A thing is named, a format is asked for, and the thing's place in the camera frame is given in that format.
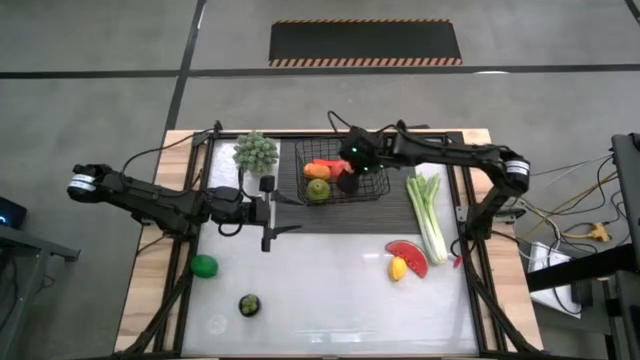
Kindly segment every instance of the black cable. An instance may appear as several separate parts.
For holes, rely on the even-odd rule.
[[[194,132],[194,133],[192,133],[191,135],[186,136],[186,137],[182,138],[181,140],[178,140],[178,141],[176,141],[176,142],[174,142],[174,143],[172,143],[172,144],[169,144],[169,145],[167,145],[167,146],[162,146],[162,147],[155,148],[155,149],[145,150],[145,151],[142,151],[142,152],[140,152],[140,153],[137,153],[137,154],[133,155],[132,157],[130,157],[130,158],[129,158],[125,163],[124,163],[124,165],[122,166],[122,170],[120,170],[120,182],[121,182],[121,183],[122,183],[122,185],[123,185],[123,186],[125,186],[125,187],[133,187],[131,184],[129,184],[129,183],[128,183],[127,178],[126,178],[126,176],[125,176],[125,171],[127,170],[127,167],[129,166],[129,164],[130,164],[133,160],[135,160],[135,159],[139,158],[140,156],[143,156],[143,155],[146,155],[146,154],[150,154],[150,153],[153,153],[153,152],[156,152],[156,151],[162,151],[162,150],[166,150],[166,149],[172,148],[172,147],[174,147],[174,146],[176,146],[176,145],[178,145],[178,144],[181,144],[181,143],[183,143],[183,142],[185,142],[185,141],[187,141],[187,140],[189,140],[189,139],[193,138],[194,136],[204,134],[204,133],[209,132],[209,131],[214,130],[214,129],[215,129],[215,128],[209,128],[209,129],[206,129],[206,130],[203,130],[203,131]],[[190,190],[191,190],[191,189],[186,189],[186,190],[184,190],[184,191],[181,191],[181,192],[179,192],[179,193],[175,193],[175,194],[162,194],[162,193],[160,193],[160,196],[164,196],[164,197],[178,197],[178,196],[182,196],[182,195],[186,194],[186,193],[187,193],[187,192],[189,192]]]
[[[503,233],[503,232],[500,232],[500,231],[498,231],[498,230],[491,230],[491,232],[492,232],[493,234],[500,235],[500,236],[502,236],[503,238],[509,239],[509,240],[511,240],[511,241],[513,241],[513,242],[515,242],[515,243],[516,243],[516,244],[518,244],[518,245],[520,245],[520,243],[521,243],[521,242],[526,242],[526,241],[524,241],[524,240],[518,239],[518,238],[516,238],[516,237],[514,237],[514,236],[511,236],[511,235],[507,235],[507,234],[505,234],[505,233]]]
[[[18,303],[18,292],[20,291],[20,288],[18,286],[18,265],[16,264],[16,259],[14,257],[11,257],[11,266],[13,267],[13,276],[11,280],[11,284],[13,285],[13,304],[11,305],[11,308],[9,308],[9,312],[7,313],[7,315],[2,320],[2,323],[0,323],[0,333],[2,333],[4,327],[7,325],[7,322],[9,322],[9,318],[11,318],[13,309],[15,309],[16,304]]]
[[[616,213],[618,214],[618,216],[619,217],[621,216],[621,217],[625,218],[625,220],[626,220],[627,219],[627,215],[624,213],[624,211],[622,211],[620,209],[620,205],[624,204],[624,200],[620,200],[617,203],[614,201],[614,197],[616,195],[618,195],[618,194],[621,194],[621,193],[622,193],[622,190],[616,191],[615,193],[613,193],[613,195],[611,195],[611,198],[609,198],[609,200],[611,200],[611,203],[613,204],[613,207],[616,208]]]
[[[150,243],[148,243],[147,245],[145,245],[145,246],[141,247],[140,249],[138,249],[138,251],[136,251],[136,256],[140,255],[140,253],[142,253],[142,252],[143,252],[145,249],[147,249],[148,247],[150,247],[150,246],[152,246],[152,245],[155,245],[155,244],[157,244],[160,240],[162,240],[162,239],[166,239],[166,238],[168,238],[168,237],[169,237],[169,236],[167,236],[167,235],[165,235],[165,234],[162,234],[162,236],[161,236],[161,237],[159,237],[159,238],[157,238],[157,239],[153,240],[152,242],[150,242]]]
[[[238,224],[238,228],[232,233],[226,233],[226,232],[222,231],[222,224],[218,225],[218,233],[220,235],[226,236],[226,237],[236,236],[236,235],[238,235],[240,230],[242,230],[242,223]]]
[[[553,250],[553,247],[555,246],[555,244],[558,242],[558,240],[555,240],[551,246],[549,246],[549,251],[547,252],[547,267],[551,267],[551,250]],[[575,311],[571,311],[569,309],[567,309],[564,304],[562,303],[562,301],[560,301],[560,296],[558,296],[558,291],[556,290],[556,288],[551,288],[551,290],[553,290],[553,296],[555,296],[556,301],[558,301],[558,304],[560,305],[560,307],[568,312],[569,314],[573,314],[573,315],[578,315],[580,314],[580,311],[575,312]]]
[[[385,127],[383,127],[383,128],[380,128],[380,129],[379,129],[379,130],[377,130],[376,132],[374,132],[374,134],[380,134],[380,133],[384,132],[384,131],[385,131],[385,130],[387,130],[387,129],[391,129],[391,128],[393,128],[394,126],[395,126],[395,125],[387,125],[387,126],[385,126]]]
[[[249,199],[255,199],[255,196],[251,196],[244,191],[244,171],[242,169],[238,169],[238,190],[240,190],[240,194],[246,196]]]
[[[618,221],[618,220],[620,220],[622,218],[621,215],[623,215],[623,214],[620,212],[620,209],[618,209],[618,207],[617,207],[618,204],[616,204],[616,202],[614,201],[615,196],[620,194],[620,193],[621,193],[621,191],[618,190],[618,191],[614,192],[613,194],[611,194],[611,196],[609,197],[609,202],[616,209],[616,218],[612,219],[612,220],[603,221],[602,222],[603,225],[613,224],[614,222],[616,222],[616,221]]]
[[[582,251],[582,252],[586,252],[589,254],[597,254],[598,253],[598,248],[591,245],[591,244],[583,244],[583,243],[572,243],[570,242],[566,237],[562,237],[562,241],[564,242],[564,244],[567,244],[569,246],[571,246],[572,248],[578,250],[578,251]],[[591,249],[592,251],[586,251],[585,249],[580,249],[578,246],[584,246],[586,248]]]
[[[338,128],[336,127],[336,124],[333,123],[333,119],[331,119],[331,116],[334,116],[336,119],[338,119],[338,121],[340,121],[341,123],[345,124],[348,128],[351,127],[351,125],[349,125],[348,122],[344,121],[343,118],[338,116],[338,114],[336,114],[335,111],[329,110],[327,112],[327,119],[329,119],[329,123],[331,124],[331,127],[333,128],[333,131],[338,132]]]
[[[459,257],[460,255],[456,254],[455,251],[453,251],[453,247],[460,242],[460,238],[455,239],[451,245],[449,245],[449,251],[451,252],[451,254],[453,254],[453,256],[455,257]],[[476,248],[476,243],[477,241],[474,241],[473,244],[471,244],[471,249],[469,249],[469,253],[472,253],[473,250]]]

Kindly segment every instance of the green onion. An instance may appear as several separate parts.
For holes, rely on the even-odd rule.
[[[407,178],[407,191],[418,218],[422,242],[431,261],[443,264],[447,261],[447,246],[438,225],[434,202],[440,189],[440,177],[433,175],[425,179],[421,175]]]

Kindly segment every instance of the black wire basket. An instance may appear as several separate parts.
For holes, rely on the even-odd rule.
[[[387,170],[382,169],[375,174],[360,176],[360,187],[355,194],[349,195],[336,186],[335,179],[329,181],[329,197],[325,200],[311,200],[307,196],[310,179],[304,176],[304,166],[314,159],[340,160],[338,152],[342,145],[342,137],[318,137],[300,140],[296,143],[296,180],[298,199],[307,206],[350,203],[357,201],[377,200],[391,190]]]

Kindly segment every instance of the black mat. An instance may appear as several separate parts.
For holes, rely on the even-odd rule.
[[[275,67],[462,64],[448,19],[282,20],[271,27],[269,60]]]
[[[295,143],[281,140],[278,189],[290,199],[298,199]],[[324,234],[419,234],[418,222],[405,187],[413,168],[389,169],[391,192],[376,201],[299,207],[278,204],[276,226],[302,225],[294,232]]]

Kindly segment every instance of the wooden table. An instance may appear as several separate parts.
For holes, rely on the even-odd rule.
[[[277,130],[277,132],[305,132],[306,130]],[[420,132],[429,132],[430,130],[420,130]],[[432,130],[437,132],[459,131],[463,133],[465,143],[468,144],[487,144],[491,142],[489,131],[487,129],[438,129]],[[174,130],[168,131],[164,145],[174,143],[186,136],[191,135],[194,130]],[[245,132],[243,130],[227,131],[228,133]],[[164,150],[160,156],[158,171],[155,183],[164,187],[182,190],[184,177],[186,174],[189,151],[191,147],[190,141],[185,141],[170,149]],[[465,196],[465,187],[462,181],[461,171],[457,169],[458,189],[462,203],[467,199]],[[479,169],[471,169],[471,177],[473,180],[474,190],[476,192],[476,200],[482,201],[489,189],[493,186],[489,178]],[[503,223],[494,224],[494,229],[513,235],[513,227]],[[146,227],[141,235],[139,246],[159,238],[161,232],[154,226]],[[120,322],[118,337],[116,340],[115,350],[123,350],[128,347],[138,337],[140,332],[147,326],[162,300],[162,292],[164,289],[165,278],[167,276],[167,268],[171,253],[171,239],[165,239],[158,244],[149,247],[137,257],[133,268],[131,283],[129,284],[129,292],[127,295],[124,311]],[[531,297],[527,288],[522,262],[518,247],[515,243],[501,236],[494,235],[490,240],[486,241],[493,281],[495,285],[498,303],[507,316],[511,319],[515,327],[522,335],[538,349],[542,349],[542,340],[538,330],[538,324],[533,312]],[[479,266],[476,267],[478,273],[481,273]],[[495,349],[495,338],[493,336],[491,317],[481,301],[481,311],[487,342],[489,349]],[[177,305],[174,306],[172,314],[169,317],[169,326],[166,333],[166,341],[168,347],[173,341],[173,330],[175,328],[175,318],[177,315]]]

